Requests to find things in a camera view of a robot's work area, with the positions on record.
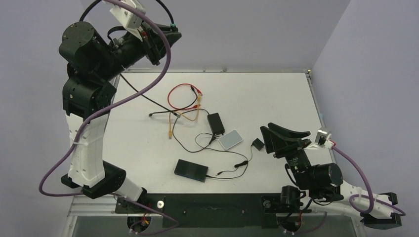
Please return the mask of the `white square network box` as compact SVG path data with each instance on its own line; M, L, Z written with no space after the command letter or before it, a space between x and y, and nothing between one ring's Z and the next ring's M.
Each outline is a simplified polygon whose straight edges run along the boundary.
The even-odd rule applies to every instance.
M227 151L243 141L242 136L237 130L232 130L218 139L223 150Z

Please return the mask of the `aluminium frame rail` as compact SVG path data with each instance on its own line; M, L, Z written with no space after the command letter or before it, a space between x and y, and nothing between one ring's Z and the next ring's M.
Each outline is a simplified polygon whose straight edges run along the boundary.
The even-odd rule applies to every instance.
M95 125L91 128L91 138L95 142L99 151L102 151L103 136L106 124L109 118L110 109L104 110L113 104L113 99L117 91L119 76L113 75L108 77L95 77L92 80L95 89L90 96L90 113L92 118L89 125Z

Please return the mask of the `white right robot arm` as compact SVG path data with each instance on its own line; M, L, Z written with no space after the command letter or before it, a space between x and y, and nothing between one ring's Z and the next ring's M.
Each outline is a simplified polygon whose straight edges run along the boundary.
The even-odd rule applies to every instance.
M358 220L365 227L388 230L400 227L404 211L397 208L395 193L375 194L359 165L336 147L331 132L318 129L314 142L309 131L298 132L274 123L260 127L268 154L284 158L286 173L293 185L283 186L275 201L262 198L265 212L289 215L306 211L322 211L342 214ZM347 183L336 163L312 164L308 150L332 150L346 158L360 174L365 187Z

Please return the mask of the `black power brick adapter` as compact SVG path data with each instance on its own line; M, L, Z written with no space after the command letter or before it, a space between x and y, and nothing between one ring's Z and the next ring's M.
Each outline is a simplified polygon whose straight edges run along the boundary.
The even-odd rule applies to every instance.
M207 115L207 120L213 135L223 135L225 133L219 113Z

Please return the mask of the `black ribbed network switch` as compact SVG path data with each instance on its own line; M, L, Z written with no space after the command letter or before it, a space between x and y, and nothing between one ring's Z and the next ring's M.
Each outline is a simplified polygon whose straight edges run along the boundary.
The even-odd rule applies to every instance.
M207 166L179 159L174 169L174 174L199 182L205 182L208 169Z

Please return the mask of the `small black wall adapter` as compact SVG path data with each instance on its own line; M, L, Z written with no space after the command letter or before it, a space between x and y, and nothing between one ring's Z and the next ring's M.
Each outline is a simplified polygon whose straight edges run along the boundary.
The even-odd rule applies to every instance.
M253 140L251 145L254 146L258 151L261 151L265 147L265 144L259 138Z

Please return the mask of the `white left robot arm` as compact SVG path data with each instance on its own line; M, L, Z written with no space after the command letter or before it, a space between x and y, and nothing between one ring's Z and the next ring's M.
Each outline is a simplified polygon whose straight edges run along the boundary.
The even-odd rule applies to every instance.
M116 193L128 198L134 212L147 207L146 190L131 181L126 171L103 160L103 138L109 112L92 115L110 106L117 91L116 77L143 57L158 64L166 54L162 39L150 27L136 37L126 33L106 43L88 22L79 21L63 33L59 54L67 60L68 80L63 90L63 109L73 150L69 172L62 184L91 198Z

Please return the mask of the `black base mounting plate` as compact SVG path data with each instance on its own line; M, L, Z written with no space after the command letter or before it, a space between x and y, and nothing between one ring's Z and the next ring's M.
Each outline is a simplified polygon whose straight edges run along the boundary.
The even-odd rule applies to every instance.
M141 201L172 217L182 228L277 228L277 214L298 213L303 202L297 197L286 200L273 194L148 194Z

